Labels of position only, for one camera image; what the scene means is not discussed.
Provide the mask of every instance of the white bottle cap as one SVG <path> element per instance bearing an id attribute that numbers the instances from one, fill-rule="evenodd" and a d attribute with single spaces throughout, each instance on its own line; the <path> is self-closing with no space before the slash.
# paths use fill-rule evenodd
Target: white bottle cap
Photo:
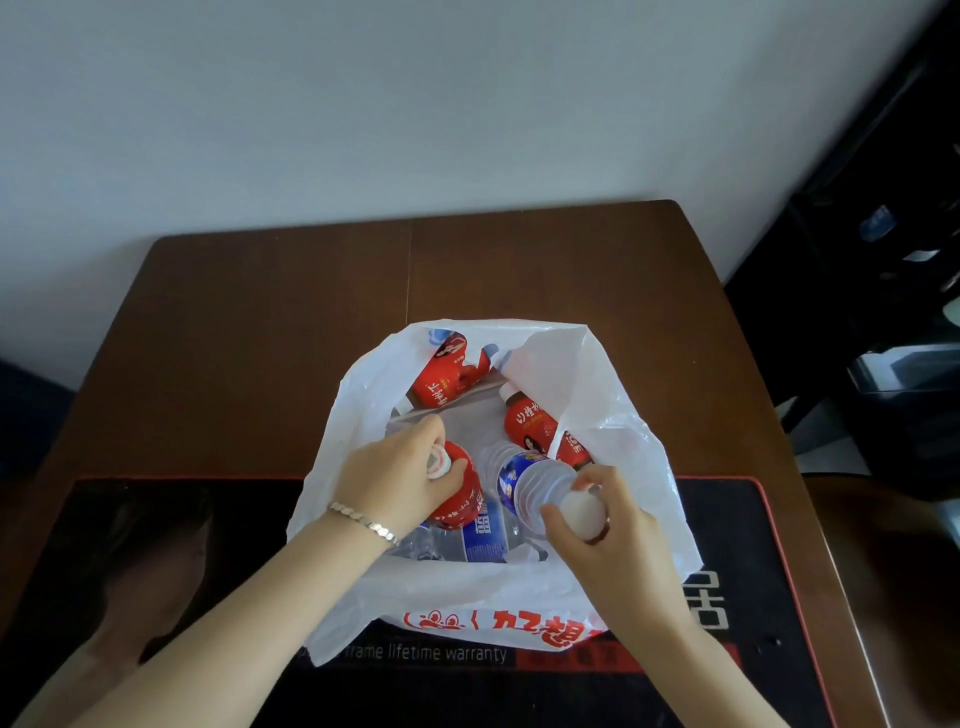
<path id="1" fill-rule="evenodd" d="M 517 387 L 513 382 L 508 381 L 506 384 L 500 387 L 500 398 L 504 401 L 507 401 L 519 391 L 519 387 Z"/>
<path id="2" fill-rule="evenodd" d="M 414 404 L 404 397 L 402 400 L 396 403 L 394 409 L 399 413 L 400 417 L 403 417 L 407 412 L 412 412 L 414 409 Z"/>
<path id="3" fill-rule="evenodd" d="M 607 526 L 607 506 L 587 491 L 570 491 L 560 501 L 560 512 L 577 538 L 592 541 Z"/>
<path id="4" fill-rule="evenodd" d="M 430 457 L 426 461 L 426 476 L 431 480 L 443 477 L 450 472 L 453 462 L 442 445 L 434 445 L 430 448 Z"/>

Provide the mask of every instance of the plastic bag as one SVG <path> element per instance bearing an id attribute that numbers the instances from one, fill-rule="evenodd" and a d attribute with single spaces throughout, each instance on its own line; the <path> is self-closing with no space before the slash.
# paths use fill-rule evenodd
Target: plastic bag
<path id="1" fill-rule="evenodd" d="M 360 357 L 340 382 L 288 541 L 324 512 L 350 452 L 384 436 L 395 404 L 451 331 L 466 336 L 467 363 L 495 345 L 494 368 L 557 420 L 549 455 L 569 430 L 596 462 L 618 467 L 637 505 L 660 520 L 681 578 L 702 566 L 663 445 L 636 413 L 600 342 L 582 325 L 515 319 L 411 324 Z M 335 657 L 377 618 L 459 640 L 542 650 L 565 649 L 606 629 L 555 554 L 526 564 L 384 555 L 307 639 L 314 665 Z"/>

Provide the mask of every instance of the brown table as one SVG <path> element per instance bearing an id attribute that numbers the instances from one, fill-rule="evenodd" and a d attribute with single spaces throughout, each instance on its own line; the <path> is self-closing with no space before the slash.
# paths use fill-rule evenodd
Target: brown table
<path id="1" fill-rule="evenodd" d="M 672 202 L 157 241 L 6 518 L 0 627 L 76 479 L 302 478 L 350 364 L 407 323 L 443 317 L 589 325 L 677 474 L 757 477 L 839 725 L 884 725 L 789 444 Z"/>

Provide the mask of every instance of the bracelet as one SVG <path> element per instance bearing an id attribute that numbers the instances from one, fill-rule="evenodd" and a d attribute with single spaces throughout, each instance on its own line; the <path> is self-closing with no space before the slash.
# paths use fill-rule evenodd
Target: bracelet
<path id="1" fill-rule="evenodd" d="M 361 525 L 365 525 L 377 536 L 382 536 L 394 546 L 399 543 L 396 536 L 390 532 L 390 529 L 387 528 L 387 526 L 374 523 L 359 511 L 354 511 L 352 508 L 347 508 L 343 503 L 332 502 L 330 503 L 329 510 L 336 511 L 337 513 L 343 514 L 347 518 L 356 521 Z"/>

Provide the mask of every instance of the desk mat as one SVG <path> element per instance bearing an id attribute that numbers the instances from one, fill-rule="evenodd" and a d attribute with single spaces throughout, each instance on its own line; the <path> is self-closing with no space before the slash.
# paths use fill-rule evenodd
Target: desk mat
<path id="1" fill-rule="evenodd" d="M 762 489 L 742 478 L 678 478 L 705 564 L 691 611 L 794 728 L 830 726 Z M 0 725 L 119 608 L 149 613 L 149 657 L 285 543 L 301 484 L 289 480 L 79 482 L 0 643 Z M 165 564 L 151 555 L 167 548 Z M 372 623 L 326 666 L 302 650 L 255 725 L 314 717 L 459 724 L 680 726 L 642 668 L 607 634 L 562 653 L 492 647 Z"/>

